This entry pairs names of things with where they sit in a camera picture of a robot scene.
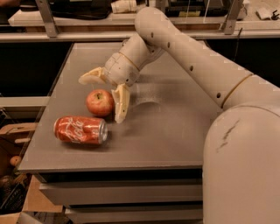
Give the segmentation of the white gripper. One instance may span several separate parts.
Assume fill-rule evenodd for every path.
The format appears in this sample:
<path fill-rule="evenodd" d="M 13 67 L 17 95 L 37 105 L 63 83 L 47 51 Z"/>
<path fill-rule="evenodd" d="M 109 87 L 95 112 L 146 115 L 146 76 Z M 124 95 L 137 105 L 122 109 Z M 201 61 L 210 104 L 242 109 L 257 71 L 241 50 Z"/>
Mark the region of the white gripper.
<path fill-rule="evenodd" d="M 104 68 L 97 67 L 84 73 L 79 78 L 79 83 L 105 84 L 107 79 L 112 85 L 118 85 L 111 93 L 115 102 L 115 121 L 122 123 L 130 105 L 130 90 L 127 86 L 132 86 L 139 75 L 139 70 L 133 63 L 120 52 L 116 52 L 108 59 Z"/>

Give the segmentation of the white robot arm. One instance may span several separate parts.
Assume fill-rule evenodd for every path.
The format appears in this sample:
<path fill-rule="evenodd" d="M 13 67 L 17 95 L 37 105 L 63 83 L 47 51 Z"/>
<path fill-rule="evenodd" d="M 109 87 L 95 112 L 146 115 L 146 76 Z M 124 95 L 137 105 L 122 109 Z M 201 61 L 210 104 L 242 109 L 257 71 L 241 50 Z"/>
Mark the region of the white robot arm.
<path fill-rule="evenodd" d="M 115 120 L 122 122 L 141 69 L 168 52 L 222 108 L 206 135 L 204 224 L 280 224 L 280 90 L 178 30 L 153 7 L 135 18 L 136 34 L 105 66 L 79 82 L 115 86 Z"/>

